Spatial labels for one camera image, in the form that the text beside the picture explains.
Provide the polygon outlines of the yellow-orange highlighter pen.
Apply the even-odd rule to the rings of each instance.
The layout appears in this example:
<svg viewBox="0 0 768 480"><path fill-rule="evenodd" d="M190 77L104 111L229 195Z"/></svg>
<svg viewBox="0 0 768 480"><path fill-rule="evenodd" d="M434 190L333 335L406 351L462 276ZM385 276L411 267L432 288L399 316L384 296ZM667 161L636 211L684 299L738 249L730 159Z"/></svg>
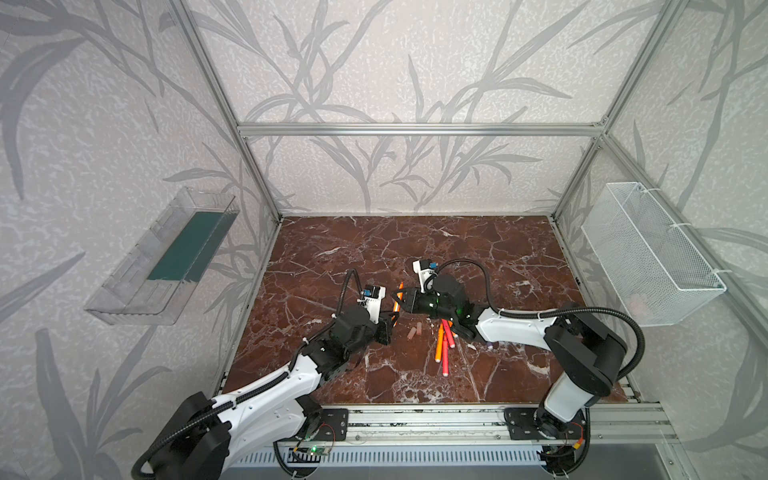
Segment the yellow-orange highlighter pen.
<svg viewBox="0 0 768 480"><path fill-rule="evenodd" d="M444 327L441 325L438 327L437 342L435 347L434 361L440 363L442 361L442 353L444 346Z"/></svg>

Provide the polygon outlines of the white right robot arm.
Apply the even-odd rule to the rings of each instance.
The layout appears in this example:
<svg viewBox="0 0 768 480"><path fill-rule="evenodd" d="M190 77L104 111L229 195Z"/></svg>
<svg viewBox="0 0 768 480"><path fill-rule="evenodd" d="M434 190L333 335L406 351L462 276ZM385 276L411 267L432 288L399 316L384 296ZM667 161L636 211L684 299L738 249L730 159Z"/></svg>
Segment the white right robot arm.
<svg viewBox="0 0 768 480"><path fill-rule="evenodd" d="M561 430L597 400L611 394L624 375L624 340L589 308L545 312L504 311L468 300L464 285L439 275L423 287L393 295L404 311L447 321L451 337L473 343L515 343L549 351L563 370L540 402L537 428Z"/></svg>

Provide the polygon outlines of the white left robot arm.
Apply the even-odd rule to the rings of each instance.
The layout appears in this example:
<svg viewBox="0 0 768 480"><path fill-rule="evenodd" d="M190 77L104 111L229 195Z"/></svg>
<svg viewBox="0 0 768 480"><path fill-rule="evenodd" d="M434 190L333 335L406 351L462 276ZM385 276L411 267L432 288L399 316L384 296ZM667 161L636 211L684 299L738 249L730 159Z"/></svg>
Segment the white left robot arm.
<svg viewBox="0 0 768 480"><path fill-rule="evenodd" d="M395 311L372 316L354 305L335 314L272 373L214 398L191 395L136 460L132 478L218 479L247 454L296 436L321 409L312 393L340 376L370 344L390 344L398 318Z"/></svg>

